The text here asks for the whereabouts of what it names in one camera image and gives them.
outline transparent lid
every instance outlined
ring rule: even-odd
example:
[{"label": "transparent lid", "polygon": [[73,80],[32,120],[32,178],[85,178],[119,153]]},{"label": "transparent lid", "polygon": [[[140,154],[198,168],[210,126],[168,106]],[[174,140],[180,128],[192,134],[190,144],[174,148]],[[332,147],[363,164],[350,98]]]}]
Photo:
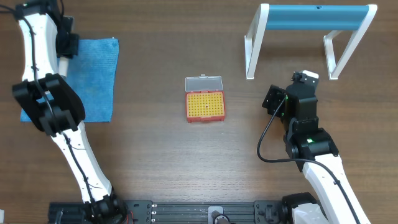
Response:
[{"label": "transparent lid", "polygon": [[187,77],[185,78],[185,91],[216,91],[223,90],[223,82],[221,76],[208,77],[205,74],[201,74],[199,77]]}]

